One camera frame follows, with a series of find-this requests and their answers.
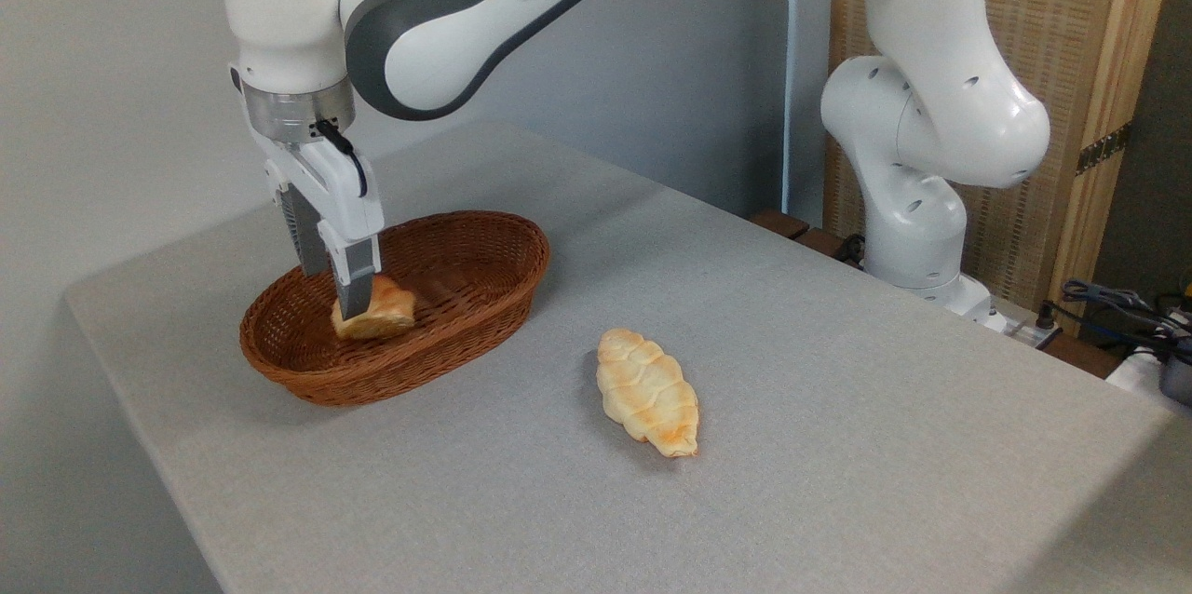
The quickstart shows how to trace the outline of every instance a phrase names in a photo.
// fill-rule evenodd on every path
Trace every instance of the gray tablecloth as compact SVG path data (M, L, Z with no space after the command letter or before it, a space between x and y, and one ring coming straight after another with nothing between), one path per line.
M69 291L230 594L1192 590L1169 413L510 126L378 172L391 223L507 210L554 253L517 334L412 392L318 408L243 360L277 209ZM603 415L611 327L683 364L697 458Z

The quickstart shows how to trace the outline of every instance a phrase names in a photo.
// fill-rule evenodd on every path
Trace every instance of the bread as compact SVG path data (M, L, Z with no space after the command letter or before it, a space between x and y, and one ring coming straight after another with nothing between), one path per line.
M596 385L609 419L635 440L648 440L665 457L699 452L700 402L673 357L628 329L601 336L596 357Z
M343 321L340 299L331 305L331 326L341 340L392 338L414 327L414 292L406 291L385 276L373 276L368 310Z

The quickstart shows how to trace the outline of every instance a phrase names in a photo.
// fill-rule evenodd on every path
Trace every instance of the wicker basket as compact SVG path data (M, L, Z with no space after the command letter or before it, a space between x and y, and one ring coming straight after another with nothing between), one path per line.
M516 215L461 211L386 229L386 276L417 296L417 324L373 341L331 328L329 271L290 271L249 307L240 344L249 364L319 406L361 406L410 391L489 352L519 330L550 261L542 230Z

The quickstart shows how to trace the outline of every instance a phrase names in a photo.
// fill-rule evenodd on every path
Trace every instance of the basket rim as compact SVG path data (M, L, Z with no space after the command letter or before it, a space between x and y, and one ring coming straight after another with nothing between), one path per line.
M538 261L532 271L528 271L521 277L519 284L503 293L499 298L489 303L483 309L473 313L465 313L459 317L452 320L451 322L443 323L443 326L436 329L434 336L420 336L410 340L402 345L401 352L396 354L390 354L386 359L386 364L399 364L404 363L417 353L432 347L433 345L441 344L443 340L451 340L458 335L461 335L467 329L480 326L482 323L501 316L503 313L515 307L519 302L524 301L527 297L533 297L538 284L542 280L542 277L548 271L551 264L551 245L546 237L546 233L540 225L534 223L526 217L513 212L503 212L495 210L455 210L451 212L435 212L433 215L427 215L424 217L417 217L414 219L408 219L401 224L389 227L380 231L380 234L396 234L399 231L410 231L411 229L417 229L418 227L432 224L443 218L459 217L461 219L472 218L501 218L507 222L514 222L516 225L522 227L527 231L526 236L528 241L541 249L542 259ZM381 274L385 274L384 267L381 268ZM244 352L244 357L248 359L249 364L253 365L257 371L271 377L277 378L303 378L305 380L315 380L318 378L336 377L340 380L350 382L354 378L362 378L371 376L375 372L373 367L374 364L370 361L360 361L352 364L336 363L325 369L311 370L311 371L294 371L292 369L286 369L284 366L277 365L265 358L261 354L260 347L256 344L255 336L252 335L250 323L255 317L250 317L254 311L267 310L269 305L285 293L286 285L294 280L308 279L303 276L302 267L296 266L290 271L285 272L281 277L275 279L268 287L265 289L260 296L253 302L252 305L246 310L241 320L240 326L240 342Z

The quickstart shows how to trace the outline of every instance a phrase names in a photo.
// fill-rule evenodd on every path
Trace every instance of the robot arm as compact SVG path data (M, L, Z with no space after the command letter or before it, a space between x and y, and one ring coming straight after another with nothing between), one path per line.
M396 118L459 110L520 43L581 0L224 0L232 80L303 271L330 254L344 317L366 310L384 217L343 131L353 88Z
M988 290L961 274L968 223L948 181L1011 187L1042 162L1047 110L998 51L985 0L865 0L882 56L844 62L824 125L865 200L865 271L998 328Z

